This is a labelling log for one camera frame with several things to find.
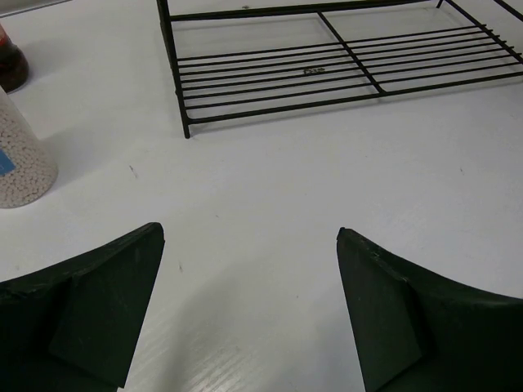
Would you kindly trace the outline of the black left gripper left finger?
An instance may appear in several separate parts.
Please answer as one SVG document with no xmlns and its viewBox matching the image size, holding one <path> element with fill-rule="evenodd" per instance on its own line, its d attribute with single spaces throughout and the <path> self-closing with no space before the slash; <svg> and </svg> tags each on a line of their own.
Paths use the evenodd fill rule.
<svg viewBox="0 0 523 392">
<path fill-rule="evenodd" d="M 3 391 L 124 388 L 164 249 L 151 222 L 1 284 Z"/>
</svg>

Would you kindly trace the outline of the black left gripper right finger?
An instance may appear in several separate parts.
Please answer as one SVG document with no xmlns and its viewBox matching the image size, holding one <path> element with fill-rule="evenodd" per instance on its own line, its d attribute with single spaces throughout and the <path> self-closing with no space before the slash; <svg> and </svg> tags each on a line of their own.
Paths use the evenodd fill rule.
<svg viewBox="0 0 523 392">
<path fill-rule="evenodd" d="M 367 391 L 519 391 L 522 301 L 455 282 L 373 243 L 337 235 Z"/>
</svg>

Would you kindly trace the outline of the silver-lid jar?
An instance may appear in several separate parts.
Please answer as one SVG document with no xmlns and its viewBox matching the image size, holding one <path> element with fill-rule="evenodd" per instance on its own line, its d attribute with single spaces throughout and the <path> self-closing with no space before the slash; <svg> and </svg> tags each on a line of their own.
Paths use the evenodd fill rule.
<svg viewBox="0 0 523 392">
<path fill-rule="evenodd" d="M 55 184 L 58 166 L 5 91 L 1 91 L 1 207 L 41 198 Z"/>
</svg>

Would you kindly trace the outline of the dark sauce bottle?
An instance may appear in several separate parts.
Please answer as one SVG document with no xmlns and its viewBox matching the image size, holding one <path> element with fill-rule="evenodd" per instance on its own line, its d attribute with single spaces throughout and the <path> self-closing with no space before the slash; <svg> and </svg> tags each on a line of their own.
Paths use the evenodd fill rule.
<svg viewBox="0 0 523 392">
<path fill-rule="evenodd" d="M 23 86 L 29 79 L 29 64 L 21 49 L 0 26 L 0 83 L 9 93 Z"/>
</svg>

